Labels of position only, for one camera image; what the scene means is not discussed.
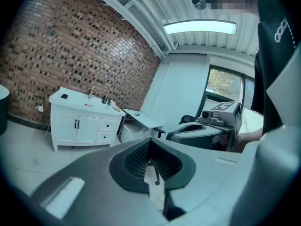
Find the bathroom vanity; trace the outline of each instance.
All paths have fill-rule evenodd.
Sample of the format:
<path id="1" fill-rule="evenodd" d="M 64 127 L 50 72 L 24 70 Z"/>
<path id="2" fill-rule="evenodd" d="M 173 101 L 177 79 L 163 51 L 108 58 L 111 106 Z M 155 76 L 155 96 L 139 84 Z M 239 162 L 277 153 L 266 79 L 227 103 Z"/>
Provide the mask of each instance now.
<path id="1" fill-rule="evenodd" d="M 96 97 L 61 87 L 49 97 L 53 149 L 58 145 L 111 145 L 125 113 Z"/>

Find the person's arm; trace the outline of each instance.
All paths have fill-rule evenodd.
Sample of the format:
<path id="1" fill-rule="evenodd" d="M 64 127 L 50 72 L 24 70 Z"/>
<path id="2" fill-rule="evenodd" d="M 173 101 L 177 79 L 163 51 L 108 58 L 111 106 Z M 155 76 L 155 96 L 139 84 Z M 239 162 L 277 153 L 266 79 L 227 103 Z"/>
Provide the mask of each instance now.
<path id="1" fill-rule="evenodd" d="M 259 141 L 262 137 L 262 128 L 249 133 L 238 134 L 232 152 L 242 153 L 246 144 L 252 141 Z"/>

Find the brick wall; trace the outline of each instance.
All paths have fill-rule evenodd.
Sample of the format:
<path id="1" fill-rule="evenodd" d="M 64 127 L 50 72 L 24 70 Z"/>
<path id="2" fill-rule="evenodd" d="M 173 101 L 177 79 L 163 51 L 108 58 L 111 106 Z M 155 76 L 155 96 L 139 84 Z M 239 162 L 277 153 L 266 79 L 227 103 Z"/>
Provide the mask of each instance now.
<path id="1" fill-rule="evenodd" d="M 102 0 L 26 0 L 1 47 L 9 112 L 42 124 L 60 86 L 139 110 L 159 65 L 139 32 Z M 39 105 L 44 112 L 39 113 Z"/>

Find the white floor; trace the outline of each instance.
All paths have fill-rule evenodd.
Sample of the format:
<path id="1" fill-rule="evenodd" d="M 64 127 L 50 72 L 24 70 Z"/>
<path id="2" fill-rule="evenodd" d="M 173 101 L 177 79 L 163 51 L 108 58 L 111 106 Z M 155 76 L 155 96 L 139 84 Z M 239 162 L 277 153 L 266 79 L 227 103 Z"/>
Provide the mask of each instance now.
<path id="1" fill-rule="evenodd" d="M 114 145 L 120 144 L 116 137 Z M 0 161 L 9 183 L 26 194 L 33 191 L 48 177 L 58 172 L 77 158 L 107 146 L 70 147 L 59 146 L 55 153 L 51 133 L 37 130 L 8 121 L 6 132 L 0 136 Z M 150 200 L 157 209 L 164 205 L 164 181 L 155 185 L 154 167 L 148 167 L 145 182 L 150 185 Z"/>

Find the white table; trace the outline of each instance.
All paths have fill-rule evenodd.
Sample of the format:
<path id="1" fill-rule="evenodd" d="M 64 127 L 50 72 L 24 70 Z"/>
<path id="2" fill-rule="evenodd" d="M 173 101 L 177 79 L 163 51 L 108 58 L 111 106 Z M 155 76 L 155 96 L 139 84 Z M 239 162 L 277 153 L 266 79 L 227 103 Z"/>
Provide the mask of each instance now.
<path id="1" fill-rule="evenodd" d="M 163 126 L 161 123 L 155 121 L 154 119 L 143 114 L 140 111 L 133 111 L 133 110 L 128 110 L 128 109 L 123 109 L 123 111 L 126 113 L 126 115 L 124 116 L 123 122 L 121 124 L 119 136 L 121 134 L 121 130 L 122 130 L 123 124 L 127 118 L 127 115 L 130 115 L 133 119 L 135 119 L 136 121 L 140 122 L 143 126 L 145 126 L 149 130 L 149 134 L 151 133 L 153 128 L 159 128 L 159 127 Z"/>

